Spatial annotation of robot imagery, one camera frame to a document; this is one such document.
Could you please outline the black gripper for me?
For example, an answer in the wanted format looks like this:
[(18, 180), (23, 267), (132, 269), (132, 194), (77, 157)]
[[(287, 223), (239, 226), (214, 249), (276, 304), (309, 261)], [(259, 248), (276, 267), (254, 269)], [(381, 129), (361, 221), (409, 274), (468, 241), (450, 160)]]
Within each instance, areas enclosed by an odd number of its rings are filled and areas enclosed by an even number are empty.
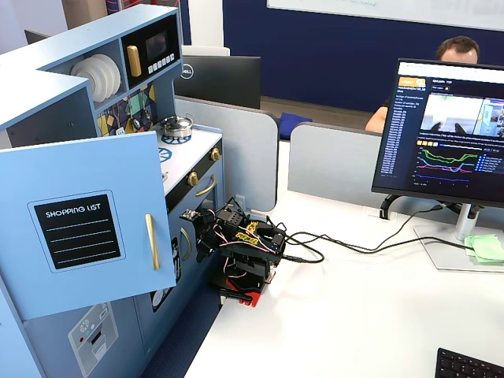
[(221, 244), (227, 243), (224, 232), (213, 214), (203, 214), (198, 219), (196, 261), (202, 262), (209, 254), (218, 253)]

